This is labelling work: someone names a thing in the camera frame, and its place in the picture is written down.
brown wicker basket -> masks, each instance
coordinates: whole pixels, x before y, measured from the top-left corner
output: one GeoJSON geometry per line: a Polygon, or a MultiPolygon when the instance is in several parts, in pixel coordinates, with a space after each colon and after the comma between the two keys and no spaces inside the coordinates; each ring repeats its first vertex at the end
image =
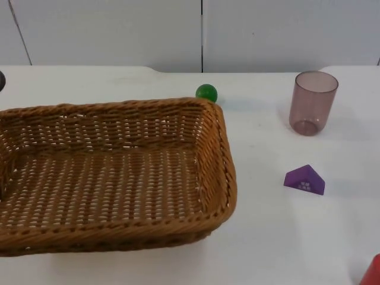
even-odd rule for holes
{"type": "Polygon", "coordinates": [[[232,214],[221,109],[203,99],[0,112],[0,255],[205,238],[232,214]]]}

white table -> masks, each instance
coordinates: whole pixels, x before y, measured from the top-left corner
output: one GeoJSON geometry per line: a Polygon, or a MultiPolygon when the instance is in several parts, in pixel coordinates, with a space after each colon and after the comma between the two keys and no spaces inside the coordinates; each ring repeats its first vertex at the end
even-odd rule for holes
{"type": "Polygon", "coordinates": [[[380,68],[329,67],[339,82],[315,137],[287,123],[296,74],[164,74],[140,67],[0,66],[0,108],[220,93],[237,171],[231,219],[170,249],[0,258],[2,285],[357,284],[380,252],[380,68]],[[324,196],[282,186],[311,164],[324,196]]]}

red object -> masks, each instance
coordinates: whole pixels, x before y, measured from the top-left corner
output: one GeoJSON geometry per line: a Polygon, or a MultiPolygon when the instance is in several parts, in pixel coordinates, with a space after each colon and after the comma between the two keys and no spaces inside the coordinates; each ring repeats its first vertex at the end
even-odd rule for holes
{"type": "Polygon", "coordinates": [[[360,285],[380,285],[380,254],[373,258],[360,285]]]}

purple triangular block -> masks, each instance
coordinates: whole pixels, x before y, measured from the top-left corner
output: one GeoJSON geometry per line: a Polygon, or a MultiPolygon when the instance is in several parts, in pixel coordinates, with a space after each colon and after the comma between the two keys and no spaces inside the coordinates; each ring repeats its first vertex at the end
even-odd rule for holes
{"type": "Polygon", "coordinates": [[[325,182],[310,166],[305,165],[286,173],[284,186],[323,195],[325,182]]]}

plastic cup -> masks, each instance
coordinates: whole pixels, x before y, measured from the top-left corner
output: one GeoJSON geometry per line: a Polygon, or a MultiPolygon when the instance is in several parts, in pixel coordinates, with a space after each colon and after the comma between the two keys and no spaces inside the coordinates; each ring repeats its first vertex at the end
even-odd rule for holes
{"type": "Polygon", "coordinates": [[[315,135],[327,123],[338,89],[338,80],[322,71],[306,71],[296,77],[289,124],[300,135],[315,135]]]}

